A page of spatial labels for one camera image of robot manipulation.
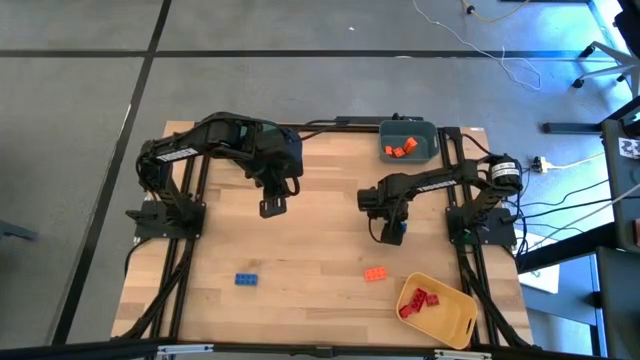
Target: chair wheel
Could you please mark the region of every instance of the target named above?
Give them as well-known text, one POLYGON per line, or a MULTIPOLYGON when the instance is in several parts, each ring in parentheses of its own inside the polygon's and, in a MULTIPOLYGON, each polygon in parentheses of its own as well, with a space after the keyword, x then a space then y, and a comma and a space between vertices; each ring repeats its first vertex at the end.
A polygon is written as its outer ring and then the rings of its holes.
POLYGON ((580 53, 580 55, 578 55, 578 57, 587 57, 593 54, 594 51, 596 51, 596 47, 593 45, 589 45, 586 47, 586 49, 582 50, 582 52, 580 53))
POLYGON ((582 85, 584 85, 584 80, 582 79, 576 79, 576 81, 574 81, 573 84, 571 84, 571 86, 573 86, 576 89, 580 89, 582 85))

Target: black table leg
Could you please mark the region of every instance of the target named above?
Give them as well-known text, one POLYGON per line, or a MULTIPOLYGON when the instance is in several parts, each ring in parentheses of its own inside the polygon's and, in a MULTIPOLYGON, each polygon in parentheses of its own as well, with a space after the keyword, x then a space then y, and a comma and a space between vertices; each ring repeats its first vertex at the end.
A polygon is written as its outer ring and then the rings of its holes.
POLYGON ((516 259, 518 273, 527 273, 588 255, 595 252, 598 246, 616 248, 615 223, 602 225, 519 256, 516 259))
MULTIPOLYGON (((625 124, 630 124, 636 114, 640 112, 640 96, 626 103, 607 119, 622 120, 625 124)), ((582 123, 545 123, 542 124, 542 131, 546 134, 600 134, 602 132, 602 122, 597 124, 582 123)))

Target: blue lego brick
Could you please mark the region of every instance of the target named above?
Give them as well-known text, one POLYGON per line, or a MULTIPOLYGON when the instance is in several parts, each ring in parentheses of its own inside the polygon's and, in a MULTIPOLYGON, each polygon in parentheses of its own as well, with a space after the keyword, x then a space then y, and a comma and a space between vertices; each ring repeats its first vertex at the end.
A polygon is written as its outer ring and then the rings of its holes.
POLYGON ((256 274, 236 274, 236 285, 238 286, 257 286, 258 275, 256 274))

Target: floor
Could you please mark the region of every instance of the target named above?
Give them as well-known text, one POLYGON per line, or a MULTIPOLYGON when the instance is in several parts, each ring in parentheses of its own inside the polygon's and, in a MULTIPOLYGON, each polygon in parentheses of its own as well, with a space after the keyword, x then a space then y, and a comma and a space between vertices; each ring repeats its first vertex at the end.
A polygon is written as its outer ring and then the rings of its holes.
MULTIPOLYGON (((486 17, 516 5, 477 2, 486 17)), ((399 112, 439 126, 484 127, 492 150, 525 164, 536 155, 565 164, 602 151, 597 137, 539 130, 547 121, 600 121, 630 100, 629 88, 615 76, 588 81, 580 90, 569 86, 581 73, 612 64, 602 57, 573 60, 591 41, 603 39, 586 5, 531 3, 501 22, 485 24, 464 14, 455 1, 417 3, 483 50, 499 56, 504 46, 532 57, 542 88, 514 83, 494 60, 446 52, 469 48, 427 23, 410 0, 174 1, 158 50, 441 51, 437 56, 180 58, 165 53, 151 61, 124 51, 148 49, 161 0, 0 1, 0 161, 5 170, 0 218, 40 234, 34 242, 0 241, 0 348, 50 341, 83 239, 96 220, 100 191, 110 185, 103 184, 107 169, 117 165, 111 163, 116 149, 126 151, 69 341, 109 337, 134 229, 124 211, 138 208, 143 198, 133 160, 144 140, 161 135, 167 120, 199 120, 215 111, 280 122, 399 112), (2 51, 25 49, 87 52, 46 57, 2 51), (149 66, 145 84, 139 75, 149 66), (140 99, 139 108, 137 103, 130 108, 132 98, 140 99), (133 124, 132 131, 126 148, 116 147, 124 119, 133 124)), ((519 79, 536 81, 522 62, 507 59, 505 65, 519 79)), ((606 177, 602 159, 534 174, 523 202, 556 201, 606 177)), ((606 196, 606 186, 598 187, 571 203, 606 196)), ((526 212, 540 210, 532 206, 526 212)), ((540 223, 562 226, 588 210, 556 213, 540 223)), ((609 219, 605 212, 577 226, 587 230, 609 219)), ((530 231, 549 233, 544 227, 530 231)), ((585 325, 533 310, 529 316, 536 343, 589 353, 588 327, 586 340, 575 341, 573 335, 584 335, 585 325), (570 347, 572 341, 578 345, 570 347)))

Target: black floor stripe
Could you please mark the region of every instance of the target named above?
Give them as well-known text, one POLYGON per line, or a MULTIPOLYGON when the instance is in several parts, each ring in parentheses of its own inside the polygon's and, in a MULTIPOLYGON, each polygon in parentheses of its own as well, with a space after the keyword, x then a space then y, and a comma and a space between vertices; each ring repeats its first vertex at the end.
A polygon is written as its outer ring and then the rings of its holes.
POLYGON ((145 50, 0 50, 0 58, 134 58, 149 54, 145 50))
MULTIPOLYGON (((523 50, 506 51, 505 58, 576 59, 582 50, 523 50)), ((487 50, 496 58, 502 50, 487 50)), ((484 58, 486 55, 471 50, 160 50, 157 58, 281 58, 281 57, 413 57, 413 58, 484 58)), ((606 57, 602 52, 590 56, 606 57)))
MULTIPOLYGON (((158 43, 160 42, 160 37, 162 36, 162 30, 167 20, 170 7, 171 0, 164 0, 149 44, 148 52, 150 53, 154 52, 158 48, 158 43)), ((60 313, 60 318, 53 335, 53 345, 65 344, 69 337, 69 332, 73 325, 73 318, 76 314, 78 303, 82 296, 84 284, 87 280, 87 276, 89 275, 93 255, 95 254, 98 246, 98 239, 100 238, 100 233, 102 231, 102 226, 104 225, 104 220, 107 216, 107 210, 109 208, 109 203, 111 202, 116 180, 120 173, 120 166, 122 165, 122 160, 124 159, 124 154, 127 150, 127 144, 131 137, 136 115, 140 108, 140 101, 142 100, 144 88, 147 84, 147 80, 149 79, 152 63, 153 57, 151 56, 146 57, 142 63, 140 75, 138 76, 138 81, 136 81, 136 85, 133 89, 133 95, 131 96, 129 111, 125 117, 118 141, 116 142, 111 162, 107 169, 107 175, 102 182, 91 222, 89 223, 82 241, 82 252, 80 253, 78 265, 76 266, 73 280, 69 287, 69 291, 67 292, 62 312, 60 313)))
MULTIPOLYGON (((282 57, 413 57, 413 58, 484 58, 473 50, 160 50, 158 43, 148 51, 142 50, 0 50, 0 58, 282 58, 282 57)), ((510 50, 505 58, 527 59, 576 59, 582 50, 510 50)), ((496 58, 502 57, 501 50, 486 50, 496 58)), ((605 58, 596 52, 590 58, 605 58)))

